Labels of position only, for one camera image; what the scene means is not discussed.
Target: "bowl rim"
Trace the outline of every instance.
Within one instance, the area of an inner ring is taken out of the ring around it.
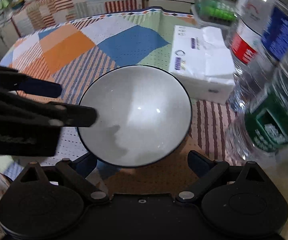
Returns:
[[[161,70],[161,71],[169,74],[171,77],[173,77],[173,78],[182,86],[182,88],[184,89],[184,91],[185,91],[185,93],[186,93],[186,95],[187,95],[187,98],[188,98],[188,101],[189,101],[189,105],[190,105],[190,108],[191,108],[191,112],[190,112],[190,113],[191,113],[191,117],[190,117],[189,126],[188,126],[188,128],[187,128],[187,131],[186,131],[185,135],[183,136],[183,138],[180,140],[180,142],[178,143],[178,145],[177,145],[175,148],[173,148],[167,155],[165,155],[165,156],[162,157],[161,159],[159,159],[159,160],[157,160],[157,161],[154,161],[154,162],[151,162],[151,163],[139,165],[139,166],[122,166],[122,165],[116,165],[116,164],[109,163],[109,162],[107,162],[107,161],[105,161],[105,160],[102,160],[102,159],[99,158],[96,154],[94,154],[92,151],[90,151],[89,148],[85,145],[84,140],[83,140],[83,138],[82,138],[82,136],[81,136],[81,134],[80,134],[79,127],[76,127],[76,129],[77,129],[77,134],[78,134],[78,136],[79,136],[79,138],[80,138],[83,146],[85,147],[85,149],[86,149],[88,152],[90,152],[90,153],[92,153],[93,155],[95,155],[95,157],[96,157],[98,160],[100,160],[101,162],[103,162],[103,163],[105,163],[105,164],[108,164],[108,165],[111,165],[111,166],[115,166],[115,167],[119,167],[119,168],[126,168],[126,169],[141,168],[141,167],[146,167],[146,166],[148,166],[148,165],[152,165],[152,164],[154,164],[154,163],[157,163],[157,162],[161,161],[162,159],[166,158],[166,157],[169,156],[171,153],[173,153],[173,152],[182,144],[182,142],[185,140],[186,136],[188,135],[189,129],[191,128],[191,125],[192,125],[192,115],[193,115],[193,114],[192,114],[192,111],[193,111],[193,110],[192,110],[192,102],[191,102],[191,99],[190,99],[190,97],[189,97],[189,95],[188,95],[187,90],[185,89],[185,87],[183,86],[183,84],[182,84],[174,75],[172,75],[171,73],[167,72],[167,71],[164,70],[164,69],[161,69],[161,68],[158,68],[158,67],[155,67],[155,66],[151,66],[151,65],[144,65],[144,64],[126,65],[126,66],[122,66],[122,67],[119,67],[119,68],[115,68],[115,69],[112,69],[112,70],[106,72],[105,74],[103,74],[103,75],[101,75],[99,78],[97,78],[97,80],[99,80],[101,77],[105,76],[106,74],[108,74],[108,73],[110,73],[110,72],[112,72],[112,71],[115,71],[115,70],[118,70],[118,69],[121,69],[121,68],[124,68],[124,67],[131,67],[131,66],[146,66],[146,67],[155,68],[155,69]],[[90,85],[88,86],[88,88],[87,88],[87,89],[85,90],[85,92],[83,93],[83,95],[82,95],[82,97],[81,97],[78,105],[81,104],[84,95],[87,93],[87,91],[89,90],[89,88],[90,88],[97,80],[95,80],[92,84],[90,84]]]

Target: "red and white bottle label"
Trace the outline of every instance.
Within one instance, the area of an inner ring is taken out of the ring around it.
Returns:
[[[261,36],[250,29],[240,20],[238,29],[233,37],[232,52],[243,63],[248,64],[257,53]]]

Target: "clear plastic bottle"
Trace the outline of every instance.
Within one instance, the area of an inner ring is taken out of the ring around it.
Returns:
[[[226,150],[235,160],[272,166],[288,146],[288,52],[273,79],[226,132]]]
[[[248,0],[237,0],[235,5],[235,15],[236,19],[232,22],[230,29],[228,31],[228,34],[225,39],[225,46],[229,49],[232,45],[232,39],[234,34],[236,33],[236,30],[238,28],[238,23],[241,17],[244,14],[244,8],[247,4]]]
[[[228,100],[233,111],[242,112],[264,88],[265,83],[271,80],[276,65],[287,49],[288,0],[276,0],[271,20],[258,46],[258,53],[244,68]]]
[[[275,0],[248,0],[233,36],[231,53],[239,78],[257,54],[262,33],[267,26]]]

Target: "screw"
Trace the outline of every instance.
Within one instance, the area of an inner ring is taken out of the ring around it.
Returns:
[[[64,126],[64,123],[58,119],[50,119],[48,123],[52,126]]]
[[[56,105],[55,106],[58,110],[66,110],[66,107],[65,106],[62,106],[62,105]]]
[[[106,197],[106,193],[103,191],[95,191],[91,194],[92,199],[103,199]]]
[[[183,200],[192,199],[194,198],[194,196],[195,196],[194,193],[190,191],[182,191],[179,193],[179,197]]]

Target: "green bottle label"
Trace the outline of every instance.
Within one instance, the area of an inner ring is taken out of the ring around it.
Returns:
[[[259,149],[271,153],[288,144],[288,110],[272,85],[251,103],[244,122],[249,137]]]

